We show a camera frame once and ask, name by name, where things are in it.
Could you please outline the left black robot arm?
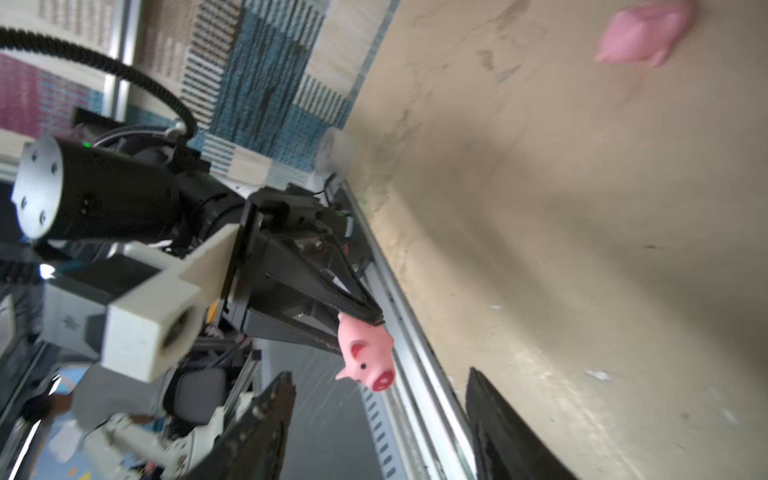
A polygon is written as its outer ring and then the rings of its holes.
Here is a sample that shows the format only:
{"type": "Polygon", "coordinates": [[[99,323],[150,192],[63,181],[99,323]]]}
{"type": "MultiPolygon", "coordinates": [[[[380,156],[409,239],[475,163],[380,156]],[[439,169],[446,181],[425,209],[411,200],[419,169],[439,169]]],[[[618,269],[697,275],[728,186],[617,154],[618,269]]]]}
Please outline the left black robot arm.
{"type": "Polygon", "coordinates": [[[62,182],[41,219],[44,239],[170,240],[194,250],[223,228],[238,237],[228,257],[217,318],[244,334],[334,348],[352,328],[380,330],[382,310],[347,257],[346,217],[317,193],[289,184],[248,197],[216,180],[189,146],[191,111],[138,70],[58,38],[3,28],[6,50],[48,55],[112,74],[173,109],[181,125],[115,128],[89,143],[53,138],[51,174],[62,182]]]}

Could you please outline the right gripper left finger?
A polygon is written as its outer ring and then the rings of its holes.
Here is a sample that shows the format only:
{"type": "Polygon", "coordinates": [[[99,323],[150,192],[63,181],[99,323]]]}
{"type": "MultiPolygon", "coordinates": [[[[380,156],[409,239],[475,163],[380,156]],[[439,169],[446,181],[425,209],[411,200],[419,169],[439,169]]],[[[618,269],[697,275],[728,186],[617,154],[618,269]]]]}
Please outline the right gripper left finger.
{"type": "Polygon", "coordinates": [[[296,400],[292,373],[280,373],[240,420],[186,475],[188,480],[273,480],[280,477],[296,400]]]}

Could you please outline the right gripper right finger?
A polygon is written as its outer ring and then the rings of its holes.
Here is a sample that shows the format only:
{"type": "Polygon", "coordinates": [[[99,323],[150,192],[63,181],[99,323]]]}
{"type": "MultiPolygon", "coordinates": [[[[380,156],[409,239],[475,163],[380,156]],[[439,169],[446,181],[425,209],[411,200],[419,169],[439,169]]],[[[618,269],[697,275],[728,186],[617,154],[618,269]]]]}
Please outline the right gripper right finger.
{"type": "Polygon", "coordinates": [[[465,400],[479,479],[577,478],[476,368],[465,400]]]}

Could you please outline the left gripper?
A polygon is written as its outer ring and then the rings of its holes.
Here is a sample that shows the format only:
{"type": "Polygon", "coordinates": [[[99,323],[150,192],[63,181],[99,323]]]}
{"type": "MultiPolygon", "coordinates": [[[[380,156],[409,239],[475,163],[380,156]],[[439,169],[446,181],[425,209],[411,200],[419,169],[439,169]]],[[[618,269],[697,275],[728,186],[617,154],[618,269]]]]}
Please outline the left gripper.
{"type": "Polygon", "coordinates": [[[221,327],[249,337],[340,354],[338,313],[373,326],[382,309],[356,277],[318,195],[265,187],[221,197],[236,238],[221,300],[221,327]]]}

